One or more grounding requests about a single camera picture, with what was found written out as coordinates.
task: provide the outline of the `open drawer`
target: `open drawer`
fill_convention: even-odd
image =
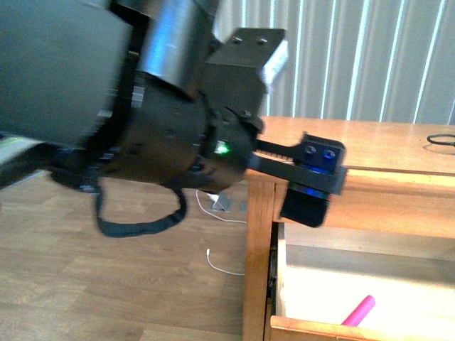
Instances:
[[[272,341],[455,340],[454,239],[280,224],[277,244]]]

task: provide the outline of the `black cord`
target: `black cord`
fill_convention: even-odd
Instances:
[[[434,140],[434,139],[439,139],[441,137],[449,137],[450,139],[455,139],[455,135],[453,135],[453,134],[436,134],[436,135],[429,135],[427,137],[427,141],[431,144],[438,144],[440,146],[454,146],[455,147],[455,140],[453,142]]]

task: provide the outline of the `vertical blinds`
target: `vertical blinds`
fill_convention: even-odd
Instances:
[[[455,0],[224,0],[215,34],[285,28],[262,115],[455,124]]]

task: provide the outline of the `pink marker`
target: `pink marker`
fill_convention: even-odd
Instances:
[[[368,315],[368,313],[375,306],[375,299],[368,295],[363,299],[362,302],[357,306],[356,309],[341,323],[341,325],[349,325],[351,327],[357,327],[360,322]]]

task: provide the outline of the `wooden table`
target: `wooden table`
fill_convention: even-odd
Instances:
[[[326,226],[455,238],[455,148],[427,142],[430,134],[455,134],[455,126],[284,117],[265,117],[264,122],[260,138],[265,141],[291,146],[307,131],[346,145],[348,176],[342,195],[331,203]],[[243,340],[260,341],[270,323],[266,310],[272,223],[283,221],[279,211],[287,182],[254,171],[247,179]],[[301,328],[299,323],[272,317],[272,334],[274,330],[283,340],[310,340],[289,334]],[[341,326],[331,325],[327,331],[326,326],[307,323],[304,329],[346,336],[346,330],[337,328]],[[357,329],[347,331],[353,340]]]

